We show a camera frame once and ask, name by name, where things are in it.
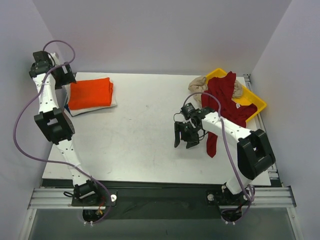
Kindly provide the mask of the orange t shirt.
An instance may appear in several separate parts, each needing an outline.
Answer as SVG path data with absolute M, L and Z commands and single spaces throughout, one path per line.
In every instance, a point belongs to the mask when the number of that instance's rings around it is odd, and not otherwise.
M 114 83 L 109 77 L 71 83 L 68 107 L 72 111 L 110 107 L 113 100 L 113 90 Z

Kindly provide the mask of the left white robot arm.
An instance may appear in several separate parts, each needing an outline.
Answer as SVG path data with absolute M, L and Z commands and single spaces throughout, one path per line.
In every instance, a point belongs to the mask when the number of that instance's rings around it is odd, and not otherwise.
M 39 93 L 39 110 L 34 116 L 35 123 L 45 138 L 57 147 L 68 165 L 74 185 L 72 197 L 81 203 L 95 206 L 101 201 L 101 193 L 97 184 L 81 166 L 72 140 L 75 128 L 64 110 L 58 106 L 56 97 L 57 89 L 77 82 L 75 76 L 67 64 L 66 70 L 60 66 L 45 77 L 49 70 L 58 65 L 59 57 L 44 50 L 34 52 L 33 57 L 34 63 L 29 75 Z

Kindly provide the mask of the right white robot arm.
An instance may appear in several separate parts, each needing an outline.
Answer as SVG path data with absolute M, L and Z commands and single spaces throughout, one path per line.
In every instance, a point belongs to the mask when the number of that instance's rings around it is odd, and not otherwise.
M 237 201 L 240 193 L 276 162 L 268 136 L 262 129 L 241 127 L 209 107 L 196 109 L 192 103 L 183 105 L 180 113 L 184 121 L 174 123 L 175 148 L 180 141 L 186 142 L 187 149 L 197 146 L 200 130 L 221 137 L 229 158 L 228 144 L 236 147 L 237 165 L 229 160 L 234 176 L 222 185 L 221 197 L 225 203 Z

